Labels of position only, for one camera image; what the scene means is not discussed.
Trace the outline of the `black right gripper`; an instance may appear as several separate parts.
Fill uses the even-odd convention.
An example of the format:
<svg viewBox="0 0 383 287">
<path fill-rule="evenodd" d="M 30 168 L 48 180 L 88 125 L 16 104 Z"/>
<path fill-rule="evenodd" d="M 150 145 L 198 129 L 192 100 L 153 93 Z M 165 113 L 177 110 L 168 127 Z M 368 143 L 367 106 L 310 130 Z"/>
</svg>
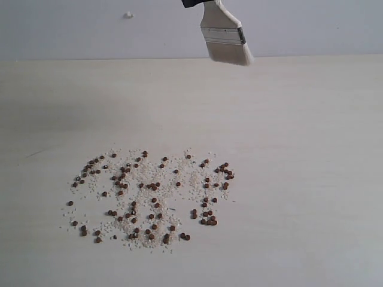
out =
<svg viewBox="0 0 383 287">
<path fill-rule="evenodd" d="M 211 2 L 211 1 L 213 0 L 181 0 L 185 8 L 195 7 L 196 5 L 199 5 L 201 3 Z"/>
</svg>

